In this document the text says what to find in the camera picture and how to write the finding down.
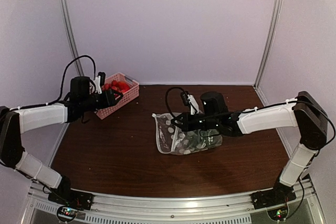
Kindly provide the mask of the red fake lychee bunch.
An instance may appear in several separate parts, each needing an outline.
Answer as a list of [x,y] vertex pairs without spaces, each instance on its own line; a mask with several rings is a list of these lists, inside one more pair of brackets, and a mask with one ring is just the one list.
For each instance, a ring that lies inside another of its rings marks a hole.
[[121,92],[121,93],[126,93],[127,91],[130,90],[130,86],[124,82],[124,81],[116,81],[116,80],[113,80],[111,83],[105,83],[101,89],[102,91],[106,91],[106,90],[115,90],[115,91],[118,91],[118,92]]

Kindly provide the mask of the clear zip top bag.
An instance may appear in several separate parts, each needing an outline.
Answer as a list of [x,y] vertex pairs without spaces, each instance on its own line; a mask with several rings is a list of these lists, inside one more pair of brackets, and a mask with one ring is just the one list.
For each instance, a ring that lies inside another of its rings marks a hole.
[[222,145],[223,138],[215,130],[183,132],[171,123],[169,113],[152,114],[155,120],[155,139],[161,154],[189,155]]

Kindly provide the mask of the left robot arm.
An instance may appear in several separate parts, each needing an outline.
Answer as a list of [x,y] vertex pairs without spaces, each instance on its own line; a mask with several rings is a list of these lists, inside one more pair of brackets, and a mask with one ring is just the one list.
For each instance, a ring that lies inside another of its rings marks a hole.
[[64,98],[45,104],[23,107],[1,107],[1,164],[41,183],[64,205],[71,205],[76,197],[70,179],[52,169],[38,154],[24,147],[34,136],[41,143],[56,145],[64,125],[83,119],[87,112],[96,112],[117,105],[123,98],[119,88],[106,88],[101,77],[75,77]]

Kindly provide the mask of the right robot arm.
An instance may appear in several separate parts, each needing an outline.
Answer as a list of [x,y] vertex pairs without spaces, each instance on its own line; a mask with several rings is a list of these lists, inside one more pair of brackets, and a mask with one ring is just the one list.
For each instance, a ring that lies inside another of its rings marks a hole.
[[282,103],[234,112],[228,110],[223,95],[215,91],[201,95],[203,112],[198,111],[193,96],[186,93],[181,98],[190,111],[173,116],[171,122],[183,132],[216,130],[219,135],[240,137],[283,127],[299,129],[299,144],[269,192],[269,199],[274,204],[281,203],[289,196],[293,185],[309,162],[329,143],[329,118],[314,98],[305,91]]

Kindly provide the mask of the left aluminium corner post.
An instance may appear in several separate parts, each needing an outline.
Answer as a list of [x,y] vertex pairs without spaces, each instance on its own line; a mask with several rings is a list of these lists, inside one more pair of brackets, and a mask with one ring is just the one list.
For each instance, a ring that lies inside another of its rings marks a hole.
[[73,32],[72,25],[71,25],[71,19],[70,19],[67,0],[60,0],[60,8],[61,8],[62,18],[63,18],[64,25],[65,25],[66,37],[67,37],[68,44],[70,47],[70,53],[71,53],[72,58],[75,59],[79,57],[79,54],[77,50],[74,32]]

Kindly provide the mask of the aluminium corner post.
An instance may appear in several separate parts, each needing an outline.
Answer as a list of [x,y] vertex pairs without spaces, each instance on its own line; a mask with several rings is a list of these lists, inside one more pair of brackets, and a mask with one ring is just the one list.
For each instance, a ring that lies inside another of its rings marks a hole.
[[75,59],[79,57],[79,54],[77,50],[74,32],[73,32],[72,25],[71,25],[71,19],[70,19],[67,0],[60,0],[60,8],[61,8],[62,18],[63,18],[64,25],[65,25],[66,37],[67,37],[68,44],[70,47],[70,53],[71,53],[72,58]]
[[271,47],[272,47],[272,44],[275,38],[276,28],[277,28],[278,20],[279,20],[281,9],[282,9],[282,4],[283,4],[283,0],[274,0],[270,25],[269,25],[268,34],[267,34],[267,38],[266,38],[266,42],[265,42],[265,46],[264,46],[264,50],[262,54],[262,59],[259,65],[256,80],[254,82],[255,89],[258,89],[260,87],[261,80],[266,70],[266,64],[270,56]]

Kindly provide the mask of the aluminium front rail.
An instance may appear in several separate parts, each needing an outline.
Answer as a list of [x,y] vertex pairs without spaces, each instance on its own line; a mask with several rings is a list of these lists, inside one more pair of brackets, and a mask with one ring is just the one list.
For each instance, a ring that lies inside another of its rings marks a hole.
[[[327,223],[310,178],[302,180],[304,200],[292,217],[273,220],[282,205],[256,209],[257,191],[207,197],[153,198],[92,193],[90,210],[81,210],[69,223]],[[64,223],[42,186],[33,183],[19,223]]]

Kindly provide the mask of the right aluminium corner post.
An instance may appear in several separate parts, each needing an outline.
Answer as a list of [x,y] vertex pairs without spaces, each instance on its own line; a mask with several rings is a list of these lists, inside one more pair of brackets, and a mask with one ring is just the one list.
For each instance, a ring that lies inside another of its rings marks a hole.
[[258,89],[260,87],[261,80],[266,70],[266,64],[270,56],[271,47],[272,47],[272,44],[275,38],[276,28],[277,28],[278,20],[279,20],[281,9],[282,9],[282,4],[283,4],[283,0],[274,0],[270,25],[269,25],[268,34],[267,34],[267,38],[266,38],[266,42],[265,42],[265,46],[264,46],[264,50],[262,54],[262,59],[259,65],[256,80],[254,82],[255,89]]

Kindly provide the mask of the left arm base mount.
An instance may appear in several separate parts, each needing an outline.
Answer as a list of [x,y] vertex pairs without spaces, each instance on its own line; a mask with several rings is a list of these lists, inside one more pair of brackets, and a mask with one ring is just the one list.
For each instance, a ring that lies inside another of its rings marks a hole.
[[68,198],[61,197],[54,191],[48,194],[48,200],[59,204],[56,217],[63,223],[74,221],[80,213],[91,210],[93,194],[71,190]]

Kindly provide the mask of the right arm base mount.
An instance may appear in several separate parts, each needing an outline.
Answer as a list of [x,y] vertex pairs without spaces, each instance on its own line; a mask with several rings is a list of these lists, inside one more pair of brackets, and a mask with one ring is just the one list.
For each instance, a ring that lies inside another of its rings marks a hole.
[[266,209],[268,217],[272,221],[284,221],[289,216],[288,203],[296,199],[293,192],[281,193],[275,189],[257,191],[251,194],[251,200],[255,210]]

